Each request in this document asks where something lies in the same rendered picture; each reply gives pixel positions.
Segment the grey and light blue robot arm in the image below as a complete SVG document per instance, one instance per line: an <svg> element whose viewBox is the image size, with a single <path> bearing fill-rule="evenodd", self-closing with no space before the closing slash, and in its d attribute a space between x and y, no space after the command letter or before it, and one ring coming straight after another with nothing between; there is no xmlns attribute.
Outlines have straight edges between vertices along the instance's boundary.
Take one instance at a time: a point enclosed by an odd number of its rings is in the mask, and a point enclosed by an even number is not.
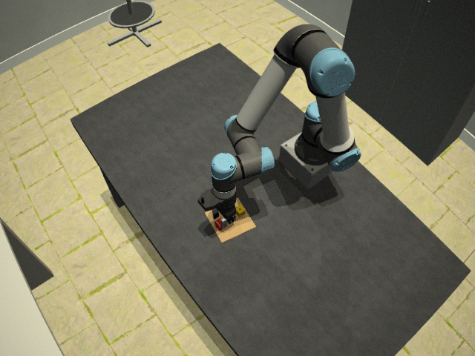
<svg viewBox="0 0 475 356"><path fill-rule="evenodd" d="M237 156L220 153L212 159L212 185L219 192L231 191L237 181L274 168L271 150L260 148L253 134L296 68L302 69L316 98L304 114L303 130L295 142L297 157L308 165L328 163L336 172L361 158L347 116L345 91L355 77L348 55L313 24L301 24L286 32L273 52L239 114L225 122L226 135Z"/></svg>

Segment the tan square mat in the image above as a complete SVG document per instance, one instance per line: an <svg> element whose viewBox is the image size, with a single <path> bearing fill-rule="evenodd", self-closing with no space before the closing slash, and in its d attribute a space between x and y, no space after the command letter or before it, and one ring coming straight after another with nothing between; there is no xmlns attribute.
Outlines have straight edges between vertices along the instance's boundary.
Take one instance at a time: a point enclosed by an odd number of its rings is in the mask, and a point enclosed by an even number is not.
<svg viewBox="0 0 475 356"><path fill-rule="evenodd" d="M235 207L238 207L239 205L242 205L242 203L237 198ZM219 231L215 227L214 222L219 220L220 218L223 219L223 216L221 215L221 213L219 212L219 217L215 220L213 219L213 216L212 216L212 210L207 211L205 214L222 243L256 227L252 219L248 215L248 213L245 212L245 214L241 217L238 217L237 215L235 215L235 221L232 222L231 224L227 223L227 227Z"/></svg>

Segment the yellow die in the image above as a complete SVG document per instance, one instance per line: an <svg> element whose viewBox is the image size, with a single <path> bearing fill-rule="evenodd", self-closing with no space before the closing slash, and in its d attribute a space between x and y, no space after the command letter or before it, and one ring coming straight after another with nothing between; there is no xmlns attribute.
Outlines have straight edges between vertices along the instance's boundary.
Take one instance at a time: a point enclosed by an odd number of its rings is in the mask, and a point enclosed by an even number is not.
<svg viewBox="0 0 475 356"><path fill-rule="evenodd" d="M242 205L239 205L238 207L236 207L236 214L238 217L243 216L245 212L246 212L246 209Z"/></svg>

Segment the red die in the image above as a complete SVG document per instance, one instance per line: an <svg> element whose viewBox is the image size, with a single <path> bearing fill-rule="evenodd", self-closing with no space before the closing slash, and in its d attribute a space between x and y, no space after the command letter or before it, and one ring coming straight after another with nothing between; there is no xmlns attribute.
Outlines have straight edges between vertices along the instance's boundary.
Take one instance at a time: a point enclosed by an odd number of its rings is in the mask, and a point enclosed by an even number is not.
<svg viewBox="0 0 475 356"><path fill-rule="evenodd" d="M220 218L219 220L217 220L217 221L214 222L215 227L216 227L219 231L222 230L222 228L221 228L221 219L222 219L222 218Z"/></svg>

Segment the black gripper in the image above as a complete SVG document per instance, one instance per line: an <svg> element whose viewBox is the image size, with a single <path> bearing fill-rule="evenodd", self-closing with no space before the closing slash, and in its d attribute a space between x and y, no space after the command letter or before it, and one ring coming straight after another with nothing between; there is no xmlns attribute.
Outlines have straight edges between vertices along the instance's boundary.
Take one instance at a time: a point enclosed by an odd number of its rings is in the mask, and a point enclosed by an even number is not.
<svg viewBox="0 0 475 356"><path fill-rule="evenodd" d="M212 186L211 190L203 192L198 203L205 211L212 210L213 219L219 217L219 212L223 215L221 228L227 227L227 220L236 215L236 186L228 192L219 192ZM217 208L218 207L218 208Z"/></svg>

